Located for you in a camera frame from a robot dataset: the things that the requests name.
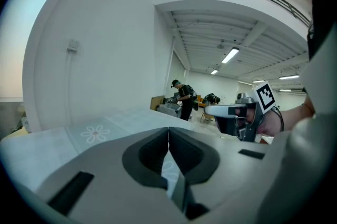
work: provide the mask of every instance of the fluorescent light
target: fluorescent light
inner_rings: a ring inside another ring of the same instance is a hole
[[[232,50],[228,53],[228,55],[223,59],[222,63],[229,62],[230,59],[236,55],[237,52],[239,52],[239,49],[232,48]]]
[[[299,77],[300,77],[299,75],[291,75],[291,76],[280,77],[280,79],[283,80],[283,79],[292,79],[292,78],[299,78]]]
[[[246,85],[250,85],[250,86],[254,86],[253,84],[249,84],[249,83],[246,83],[246,82],[240,82],[239,83],[243,83],[243,84],[246,84]]]

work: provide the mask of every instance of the black wristband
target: black wristband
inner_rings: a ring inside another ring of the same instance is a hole
[[[280,110],[277,108],[277,107],[273,107],[271,109],[271,111],[273,111],[275,114],[277,114],[280,118],[280,121],[281,121],[281,131],[280,132],[283,132],[284,131],[284,121],[283,121],[283,117],[282,117],[282,114],[280,112]]]

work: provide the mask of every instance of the flower pattern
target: flower pattern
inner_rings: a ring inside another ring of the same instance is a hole
[[[164,162],[163,168],[162,168],[162,177],[164,177],[166,180],[170,182],[177,182],[179,175],[176,172],[169,172],[174,167],[174,164],[172,161],[168,160]]]
[[[84,133],[81,133],[82,137],[87,137],[86,142],[88,144],[92,144],[95,140],[104,142],[106,141],[106,137],[104,136],[105,134],[109,134],[110,130],[109,129],[103,129],[102,125],[99,125],[95,128],[89,126],[86,127],[87,131]]]

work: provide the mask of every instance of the black slot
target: black slot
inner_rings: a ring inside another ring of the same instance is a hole
[[[48,205],[66,216],[93,178],[94,175],[80,171],[48,202]]]
[[[255,159],[263,159],[264,157],[264,153],[260,153],[260,152],[255,152],[255,151],[251,151],[251,150],[247,150],[247,149],[241,149],[239,151],[240,154],[246,155],[248,157],[252,157]]]

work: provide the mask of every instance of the white fabric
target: white fabric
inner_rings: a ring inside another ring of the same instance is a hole
[[[191,123],[149,109],[114,112],[73,126],[12,137],[0,143],[0,154],[13,180],[35,192],[55,170],[88,148],[162,127],[192,129]],[[170,164],[163,165],[164,177],[172,181]]]

